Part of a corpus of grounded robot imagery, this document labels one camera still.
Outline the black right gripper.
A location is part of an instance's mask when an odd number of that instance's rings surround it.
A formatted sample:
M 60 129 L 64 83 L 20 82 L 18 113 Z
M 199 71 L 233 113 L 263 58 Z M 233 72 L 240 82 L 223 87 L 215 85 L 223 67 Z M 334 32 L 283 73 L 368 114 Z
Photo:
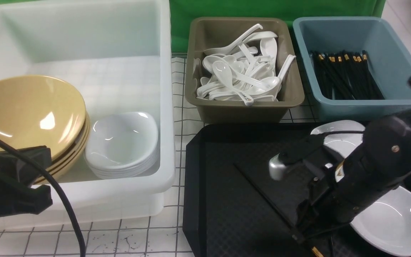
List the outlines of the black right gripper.
M 396 189 L 406 177 L 405 153 L 401 143 L 361 143 L 347 157 L 323 143 L 292 147 L 291 165 L 303 164 L 314 175 L 291 224 L 295 241 L 305 244 L 334 233 Z

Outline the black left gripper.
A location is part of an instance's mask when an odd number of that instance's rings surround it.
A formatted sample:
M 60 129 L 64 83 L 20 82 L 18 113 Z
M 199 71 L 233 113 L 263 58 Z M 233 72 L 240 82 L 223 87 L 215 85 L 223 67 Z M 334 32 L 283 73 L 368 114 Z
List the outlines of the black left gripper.
M 32 187 L 40 175 L 31 165 L 0 151 L 0 217 L 37 215 L 52 205 L 51 187 Z

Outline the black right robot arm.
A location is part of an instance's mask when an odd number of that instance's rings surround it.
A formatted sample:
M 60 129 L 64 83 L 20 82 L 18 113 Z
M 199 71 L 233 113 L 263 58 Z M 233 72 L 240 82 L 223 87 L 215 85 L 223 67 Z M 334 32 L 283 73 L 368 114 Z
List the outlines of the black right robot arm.
M 324 145 L 330 135 L 362 135 L 362 143 L 343 158 Z M 309 197 L 297 208 L 298 219 L 291 228 L 299 243 L 333 234 L 411 174 L 411 109 L 370 122 L 363 131 L 338 131 L 309 135 L 312 163 L 302 161 L 311 172 L 323 177 L 309 183 Z

